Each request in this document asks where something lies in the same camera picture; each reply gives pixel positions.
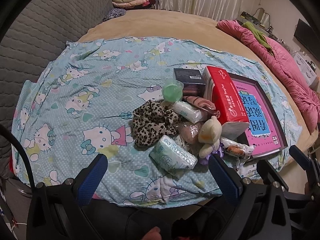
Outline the person's hand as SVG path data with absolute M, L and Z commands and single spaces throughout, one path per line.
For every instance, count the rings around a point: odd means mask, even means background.
M 161 230 L 159 227 L 152 228 L 143 238 L 142 240 L 161 240 Z

